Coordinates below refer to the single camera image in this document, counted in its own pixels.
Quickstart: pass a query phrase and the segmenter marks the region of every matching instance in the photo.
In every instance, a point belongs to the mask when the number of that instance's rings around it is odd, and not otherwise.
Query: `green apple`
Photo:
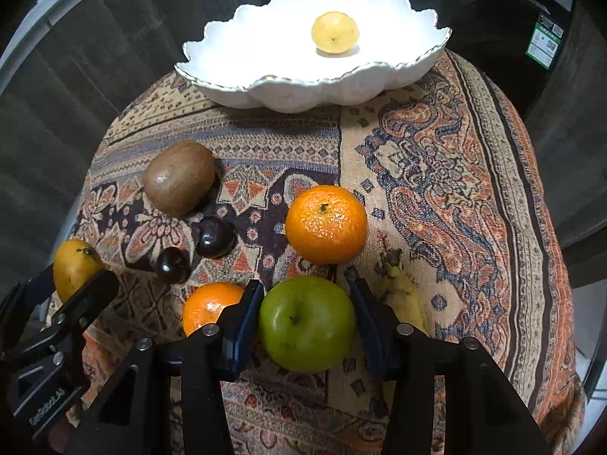
[[[280,366],[316,373],[350,352],[356,334],[354,306],[333,282],[306,275],[276,285],[259,310],[259,336]]]

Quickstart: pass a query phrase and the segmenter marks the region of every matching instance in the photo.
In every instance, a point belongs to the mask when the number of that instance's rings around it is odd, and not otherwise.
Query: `screw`
[[[152,339],[150,339],[149,337],[143,337],[143,339],[139,339],[137,341],[137,349],[139,349],[140,351],[145,351],[150,347],[152,347]]]
[[[410,336],[415,332],[415,328],[409,323],[399,323],[396,327],[396,331],[402,336]]]
[[[464,337],[462,342],[468,349],[470,349],[472,351],[474,351],[475,349],[478,349],[478,347],[480,345],[478,343],[478,340],[476,340],[474,337]]]
[[[53,356],[53,364],[59,366],[63,363],[63,352],[59,351]]]
[[[202,333],[208,337],[214,336],[219,331],[219,327],[216,323],[207,323],[202,327]]]

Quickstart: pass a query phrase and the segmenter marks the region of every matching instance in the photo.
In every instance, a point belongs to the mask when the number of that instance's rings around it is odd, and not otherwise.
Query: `paisley pattern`
[[[196,212],[179,220],[150,203],[141,174],[160,150],[186,138],[213,151],[220,176]],[[346,288],[343,267],[311,265],[284,236],[289,205],[317,184],[344,186],[365,205],[368,238],[350,263],[371,288],[381,286],[382,255],[403,249],[435,336],[479,338],[554,453],[570,453],[585,399],[575,374],[571,292],[532,148],[502,92],[450,53],[416,84],[357,107],[230,110],[175,74],[131,104],[99,146],[74,227],[121,283],[89,328],[85,402],[136,339],[183,336],[183,303],[205,282],[260,278],[269,289],[315,273]],[[219,260],[193,251],[192,226],[207,215],[238,231],[236,247]],[[190,256],[183,285],[161,284],[151,272],[167,246]],[[314,375],[284,370],[256,344],[239,381],[222,389],[238,454],[381,450],[388,412],[359,342],[341,364]],[[178,380],[172,396],[172,445],[180,453]],[[444,446],[444,423],[437,378],[433,453]]]

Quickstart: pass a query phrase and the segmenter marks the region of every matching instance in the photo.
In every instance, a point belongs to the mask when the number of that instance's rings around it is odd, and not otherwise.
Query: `brown kiwi fruit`
[[[193,140],[166,148],[143,173],[146,195],[170,217],[182,217],[192,211],[214,181],[212,152]]]

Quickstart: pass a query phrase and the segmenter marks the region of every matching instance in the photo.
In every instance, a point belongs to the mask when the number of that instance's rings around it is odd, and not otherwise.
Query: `white bowl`
[[[326,12],[348,14],[360,30],[350,51],[316,48],[312,24]],[[327,104],[354,105],[409,85],[432,67],[451,29],[436,11],[409,0],[271,0],[241,5],[228,22],[209,22],[202,41],[183,44],[177,72],[208,98],[233,108],[266,106],[298,113]]]

